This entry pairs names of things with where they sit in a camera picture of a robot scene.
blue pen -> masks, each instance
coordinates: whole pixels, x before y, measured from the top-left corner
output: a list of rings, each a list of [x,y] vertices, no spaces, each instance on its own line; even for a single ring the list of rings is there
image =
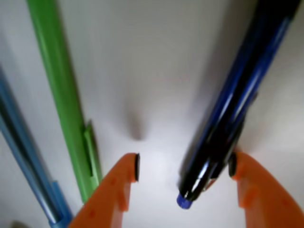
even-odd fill
[[[177,203],[190,208],[229,163],[236,166],[234,147],[246,113],[293,19],[300,0],[260,0],[245,40],[230,70],[193,157],[184,173]]]
[[[56,182],[48,181],[0,68],[0,129],[52,228],[66,228],[72,215]]]

white surface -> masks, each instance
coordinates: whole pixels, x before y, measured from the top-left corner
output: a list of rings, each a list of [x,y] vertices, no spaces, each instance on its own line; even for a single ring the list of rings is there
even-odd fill
[[[217,97],[255,0],[61,0],[85,120],[103,173],[140,152],[124,228],[245,227],[225,171],[188,211],[176,204],[183,157]],[[304,6],[247,117],[240,144],[304,209]],[[82,206],[24,0],[0,1],[0,62],[52,179]],[[48,227],[0,137],[0,225]]]

blue pen tip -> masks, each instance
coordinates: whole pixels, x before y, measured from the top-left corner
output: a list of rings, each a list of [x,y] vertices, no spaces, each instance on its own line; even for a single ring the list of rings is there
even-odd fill
[[[189,209],[192,204],[192,201],[183,198],[182,195],[180,195],[180,194],[177,197],[176,201],[177,201],[177,204],[183,209]]]

plastic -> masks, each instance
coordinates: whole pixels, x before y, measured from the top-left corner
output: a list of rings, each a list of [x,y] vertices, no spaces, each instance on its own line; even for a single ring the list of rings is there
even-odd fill
[[[72,215],[56,182],[50,183],[0,68],[0,129],[53,228],[65,228]]]
[[[28,7],[80,194],[86,202],[102,176],[97,153],[89,149],[93,138],[84,136],[86,127],[56,4],[54,0],[28,0]]]
[[[226,167],[250,105],[278,50],[300,0],[260,0],[204,130],[190,151],[180,181],[183,198],[194,201]]]
[[[179,196],[177,197],[177,204],[183,208],[183,209],[189,209],[191,207],[191,204],[193,201],[187,200],[185,198],[183,198],[182,195],[179,194]]]
[[[303,228],[300,207],[276,179],[249,155],[237,152],[238,204],[247,228]]]
[[[139,154],[128,153],[104,177],[69,228],[120,228],[129,208],[131,183],[138,181]]]

green pen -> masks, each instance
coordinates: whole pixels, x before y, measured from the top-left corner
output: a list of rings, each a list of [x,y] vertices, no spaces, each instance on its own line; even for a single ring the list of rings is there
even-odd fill
[[[85,126],[54,0],[28,0],[37,41],[83,202],[102,175],[91,124]]]

